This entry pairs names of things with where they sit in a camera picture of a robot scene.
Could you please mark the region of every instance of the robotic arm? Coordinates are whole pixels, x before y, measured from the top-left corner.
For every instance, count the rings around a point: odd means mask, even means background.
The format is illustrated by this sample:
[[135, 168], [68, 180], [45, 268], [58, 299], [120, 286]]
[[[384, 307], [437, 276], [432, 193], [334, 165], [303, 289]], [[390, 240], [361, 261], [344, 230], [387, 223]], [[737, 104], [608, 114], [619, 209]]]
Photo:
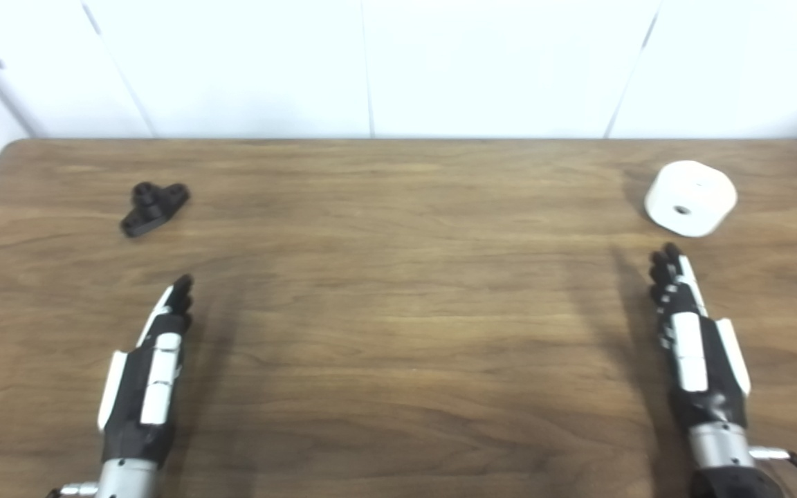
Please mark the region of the robotic arm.
[[149, 314], [136, 348], [113, 354], [98, 413], [104, 435], [99, 481], [67, 484], [48, 498], [156, 496], [157, 474], [174, 442], [171, 400], [191, 322], [191, 287], [189, 275], [168, 287]]
[[755, 461], [788, 460], [797, 467], [797, 454], [749, 445], [751, 383], [731, 321], [706, 314], [690, 262], [672, 243], [654, 252], [651, 262], [651, 298], [672, 375], [670, 406], [698, 467], [690, 496], [782, 498], [777, 483]]

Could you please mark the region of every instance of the white cylindrical object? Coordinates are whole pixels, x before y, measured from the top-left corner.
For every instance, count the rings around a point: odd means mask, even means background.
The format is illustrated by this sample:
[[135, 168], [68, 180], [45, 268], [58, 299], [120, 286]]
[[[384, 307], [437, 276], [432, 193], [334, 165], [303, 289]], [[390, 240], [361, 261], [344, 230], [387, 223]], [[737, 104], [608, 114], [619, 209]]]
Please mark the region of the white cylindrical object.
[[694, 160], [662, 167], [645, 196], [645, 211], [655, 223], [685, 237], [717, 229], [737, 204], [737, 190], [726, 174]]

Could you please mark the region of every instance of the wooden table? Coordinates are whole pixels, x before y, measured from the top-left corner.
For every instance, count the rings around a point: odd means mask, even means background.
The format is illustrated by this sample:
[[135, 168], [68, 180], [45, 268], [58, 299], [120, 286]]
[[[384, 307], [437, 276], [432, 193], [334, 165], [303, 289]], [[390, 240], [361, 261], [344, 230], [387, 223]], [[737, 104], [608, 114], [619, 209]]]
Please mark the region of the wooden table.
[[[724, 170], [705, 239], [642, 213]], [[192, 199], [141, 239], [138, 182]], [[797, 141], [23, 141], [0, 157], [0, 497], [97, 479], [111, 352], [196, 277], [163, 496], [684, 496], [645, 298], [676, 240], [797, 450]], [[797, 472], [768, 467], [797, 496]]]

